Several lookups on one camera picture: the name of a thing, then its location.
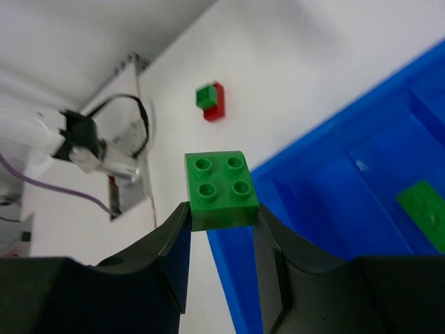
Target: lego brick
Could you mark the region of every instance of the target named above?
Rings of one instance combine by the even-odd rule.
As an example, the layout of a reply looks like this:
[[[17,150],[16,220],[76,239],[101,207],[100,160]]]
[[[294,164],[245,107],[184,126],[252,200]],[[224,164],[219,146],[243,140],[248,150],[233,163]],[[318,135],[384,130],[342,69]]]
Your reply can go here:
[[[192,231],[252,225],[259,207],[244,154],[185,156]]]
[[[397,195],[397,201],[433,246],[445,253],[445,201],[426,181]]]
[[[225,96],[224,88],[218,82],[214,83],[214,87],[218,92],[218,102],[215,106],[204,110],[204,119],[213,122],[225,116]]]
[[[218,90],[211,84],[196,90],[196,105],[205,110],[217,106]]]

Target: blue bin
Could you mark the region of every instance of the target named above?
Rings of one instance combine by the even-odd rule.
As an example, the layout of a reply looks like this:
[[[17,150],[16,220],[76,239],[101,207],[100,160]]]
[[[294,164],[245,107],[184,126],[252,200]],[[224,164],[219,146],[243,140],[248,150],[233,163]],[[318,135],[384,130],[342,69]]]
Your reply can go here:
[[[427,180],[445,198],[445,42],[252,172],[258,199],[325,251],[433,255],[397,203]],[[251,228],[207,232],[237,333],[262,333]]]

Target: red lego brick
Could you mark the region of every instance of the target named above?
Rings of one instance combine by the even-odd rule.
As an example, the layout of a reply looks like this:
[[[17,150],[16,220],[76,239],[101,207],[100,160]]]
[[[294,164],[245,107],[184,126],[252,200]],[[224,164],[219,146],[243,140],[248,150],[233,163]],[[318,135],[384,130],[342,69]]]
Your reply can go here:
[[[219,120],[225,116],[224,88],[218,82],[215,82],[213,86],[218,92],[218,103],[216,106],[204,110],[204,119],[209,122]]]

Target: white table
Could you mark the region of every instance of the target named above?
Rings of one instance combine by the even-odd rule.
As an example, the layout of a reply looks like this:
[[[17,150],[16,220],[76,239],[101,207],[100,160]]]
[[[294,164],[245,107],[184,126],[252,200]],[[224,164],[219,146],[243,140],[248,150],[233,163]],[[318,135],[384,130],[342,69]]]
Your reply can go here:
[[[441,0],[220,0],[140,78],[155,106],[158,223],[187,200],[184,154],[241,150],[254,168],[445,36]],[[227,117],[195,89],[219,81]],[[181,333],[234,333],[204,232],[193,233]]]

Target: metal cylinder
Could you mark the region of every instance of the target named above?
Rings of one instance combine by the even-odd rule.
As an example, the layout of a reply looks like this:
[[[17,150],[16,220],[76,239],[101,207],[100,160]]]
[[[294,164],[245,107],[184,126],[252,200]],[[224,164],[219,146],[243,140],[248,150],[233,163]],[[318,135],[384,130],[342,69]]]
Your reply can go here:
[[[97,170],[131,182],[136,181],[140,173],[138,160],[110,141],[105,141],[105,144],[102,164]]]

